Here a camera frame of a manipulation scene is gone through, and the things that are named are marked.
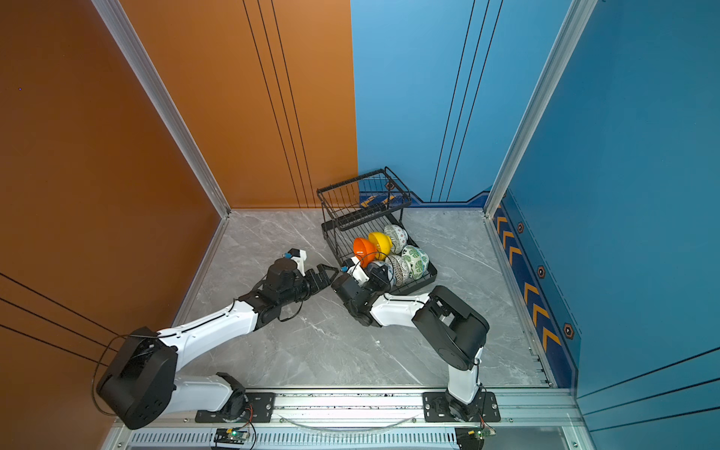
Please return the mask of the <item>orange bowl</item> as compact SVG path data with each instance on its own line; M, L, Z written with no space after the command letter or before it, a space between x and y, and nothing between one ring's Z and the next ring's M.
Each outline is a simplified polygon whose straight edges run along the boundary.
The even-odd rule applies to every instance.
M358 258L361 267L365 268L376 259L377 247L367 238L358 237L352 246L354 256Z

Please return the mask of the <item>white lattice pattern bowl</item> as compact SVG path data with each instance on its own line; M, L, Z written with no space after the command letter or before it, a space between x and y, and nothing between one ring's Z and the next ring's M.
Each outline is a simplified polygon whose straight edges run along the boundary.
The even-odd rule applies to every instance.
M404 286L412 279L412 269L410 268L410 264L408 264L401 255L390 254L385 258L385 261L393 270L396 287Z

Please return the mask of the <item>yellow bowl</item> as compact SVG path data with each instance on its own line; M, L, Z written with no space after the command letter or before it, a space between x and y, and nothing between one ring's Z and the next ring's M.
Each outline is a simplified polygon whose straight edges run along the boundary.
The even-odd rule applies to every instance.
M376 249L375 258L377 260L384 261L391 254L393 244L388 235L383 232L371 232L367 239Z

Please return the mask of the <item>green leaf pattern bowl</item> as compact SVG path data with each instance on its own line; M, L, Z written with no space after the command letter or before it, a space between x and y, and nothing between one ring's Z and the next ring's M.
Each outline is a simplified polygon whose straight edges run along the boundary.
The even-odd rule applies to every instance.
M409 268L409 277L413 281L417 281L425 276L429 270L429 255L420 247L407 245L401 253L401 258L405 260Z

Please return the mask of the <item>green geometric pattern bowl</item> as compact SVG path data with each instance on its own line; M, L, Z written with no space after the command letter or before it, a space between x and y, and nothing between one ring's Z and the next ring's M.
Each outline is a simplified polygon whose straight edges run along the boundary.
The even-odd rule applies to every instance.
M397 224L388 224L384 226L384 234L391 241L390 252L400 255L408 244L408 232Z

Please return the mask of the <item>black wire dish rack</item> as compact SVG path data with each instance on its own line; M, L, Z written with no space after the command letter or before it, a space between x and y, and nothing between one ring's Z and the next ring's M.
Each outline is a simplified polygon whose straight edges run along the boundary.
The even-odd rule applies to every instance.
M321 187L322 235L339 263L334 287L412 294L438 271L402 222L410 189L389 168Z

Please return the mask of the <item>blue floral pattern bowl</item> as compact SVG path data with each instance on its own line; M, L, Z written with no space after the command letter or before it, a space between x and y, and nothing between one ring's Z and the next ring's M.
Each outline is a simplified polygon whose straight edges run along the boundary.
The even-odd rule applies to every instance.
M395 284L394 269L385 261L371 262L366 268L366 273L378 286L390 288Z

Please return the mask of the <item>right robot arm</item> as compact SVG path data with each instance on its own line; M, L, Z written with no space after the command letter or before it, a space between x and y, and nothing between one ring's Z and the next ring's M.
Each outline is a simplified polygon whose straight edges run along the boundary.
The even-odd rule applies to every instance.
M363 326L402 326L419 331L448 366L444 393L423 394L425 420L483 423L498 421L479 378L489 322L448 288L437 285L418 295L381 292L371 280L363 283L346 272L331 284L348 313Z

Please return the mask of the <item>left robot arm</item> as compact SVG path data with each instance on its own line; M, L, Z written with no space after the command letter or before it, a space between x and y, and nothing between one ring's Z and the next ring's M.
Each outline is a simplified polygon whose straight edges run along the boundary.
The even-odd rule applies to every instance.
M340 272L327 264L307 269L304 262L304 253L292 250L227 307L174 328L142 327L129 333L94 382L94 399L103 401L128 429L191 411L222 422L247 419L247 390L233 376L183 376L180 371L203 354L279 319L285 306L303 304L329 287Z

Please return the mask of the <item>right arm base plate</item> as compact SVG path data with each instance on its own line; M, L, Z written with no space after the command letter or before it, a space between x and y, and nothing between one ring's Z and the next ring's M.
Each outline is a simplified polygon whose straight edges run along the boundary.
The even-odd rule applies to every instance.
M465 404L449 393L426 392L422 395L423 411L427 423L465 422L499 423L502 421L500 406L494 393L480 391Z

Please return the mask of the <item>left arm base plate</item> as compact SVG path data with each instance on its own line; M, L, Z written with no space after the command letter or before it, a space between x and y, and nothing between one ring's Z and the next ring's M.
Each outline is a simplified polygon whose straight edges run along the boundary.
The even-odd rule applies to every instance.
M198 411L196 423L269 423L275 407L273 392L250 392L243 397L233 395L217 412Z

